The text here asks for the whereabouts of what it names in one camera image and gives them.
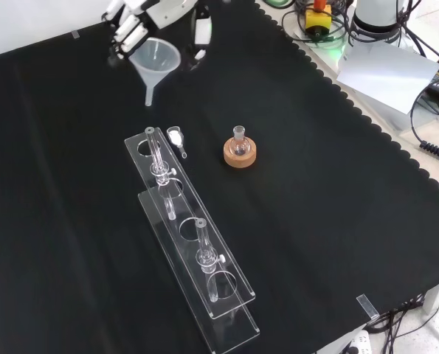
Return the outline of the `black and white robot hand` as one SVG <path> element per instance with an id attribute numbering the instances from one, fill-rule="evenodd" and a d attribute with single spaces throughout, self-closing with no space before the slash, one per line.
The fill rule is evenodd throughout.
<path id="1" fill-rule="evenodd" d="M 184 67 L 194 70 L 205 59 L 212 38 L 212 17 L 205 1 L 110 1 L 101 21 L 113 31 L 111 67 L 129 59 L 149 38 L 177 27 L 189 30 L 181 54 Z"/>

